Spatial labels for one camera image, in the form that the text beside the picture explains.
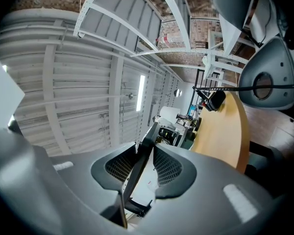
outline bottle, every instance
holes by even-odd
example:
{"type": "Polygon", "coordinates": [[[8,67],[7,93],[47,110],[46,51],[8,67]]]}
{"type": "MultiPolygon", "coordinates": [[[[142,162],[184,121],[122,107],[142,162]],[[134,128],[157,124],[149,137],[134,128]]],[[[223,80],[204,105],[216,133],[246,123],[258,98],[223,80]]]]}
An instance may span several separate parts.
{"type": "Polygon", "coordinates": [[[183,39],[179,32],[168,33],[160,36],[156,39],[157,42],[161,44],[168,44],[168,43],[182,43],[183,39]]]}

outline desk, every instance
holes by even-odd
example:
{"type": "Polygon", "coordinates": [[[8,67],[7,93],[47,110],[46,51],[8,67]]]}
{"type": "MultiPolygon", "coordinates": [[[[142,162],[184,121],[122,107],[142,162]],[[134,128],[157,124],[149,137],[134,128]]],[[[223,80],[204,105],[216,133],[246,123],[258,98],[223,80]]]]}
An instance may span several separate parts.
{"type": "Polygon", "coordinates": [[[250,139],[247,116],[238,96],[225,94],[225,101],[217,112],[202,110],[192,151],[223,160],[244,173],[250,139]]]}

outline wooden table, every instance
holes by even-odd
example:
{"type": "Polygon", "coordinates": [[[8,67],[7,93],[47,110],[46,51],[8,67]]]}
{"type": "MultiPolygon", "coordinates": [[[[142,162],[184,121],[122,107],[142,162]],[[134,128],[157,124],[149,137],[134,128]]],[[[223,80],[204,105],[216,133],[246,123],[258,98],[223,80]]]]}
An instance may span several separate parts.
{"type": "Polygon", "coordinates": [[[192,151],[220,159],[244,173],[250,140],[247,116],[238,96],[225,94],[225,101],[217,112],[202,110],[192,151]]]}

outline circular hole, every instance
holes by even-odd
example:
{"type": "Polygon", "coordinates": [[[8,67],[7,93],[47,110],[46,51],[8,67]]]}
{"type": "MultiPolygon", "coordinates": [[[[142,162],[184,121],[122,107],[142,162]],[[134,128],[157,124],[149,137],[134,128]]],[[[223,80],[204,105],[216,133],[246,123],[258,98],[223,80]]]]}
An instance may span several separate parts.
{"type": "MultiPolygon", "coordinates": [[[[262,72],[258,74],[254,80],[253,86],[259,86],[259,85],[272,85],[271,76],[266,72],[262,72]]],[[[271,92],[272,92],[272,88],[254,90],[255,96],[260,100],[264,100],[268,98],[271,92]]]]}

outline fluorescent light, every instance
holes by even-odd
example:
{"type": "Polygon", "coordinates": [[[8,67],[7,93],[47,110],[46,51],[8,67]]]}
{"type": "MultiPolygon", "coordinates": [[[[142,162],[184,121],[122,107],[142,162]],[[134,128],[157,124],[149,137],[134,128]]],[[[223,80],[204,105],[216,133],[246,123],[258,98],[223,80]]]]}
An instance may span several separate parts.
{"type": "Polygon", "coordinates": [[[136,106],[137,112],[141,110],[141,106],[142,106],[144,83],[145,83],[145,76],[141,75],[141,80],[139,82],[138,96],[137,96],[137,106],[136,106]]]}
{"type": "Polygon", "coordinates": [[[12,117],[10,118],[10,121],[8,122],[8,127],[11,125],[12,121],[15,120],[14,116],[12,115],[12,117]]]}

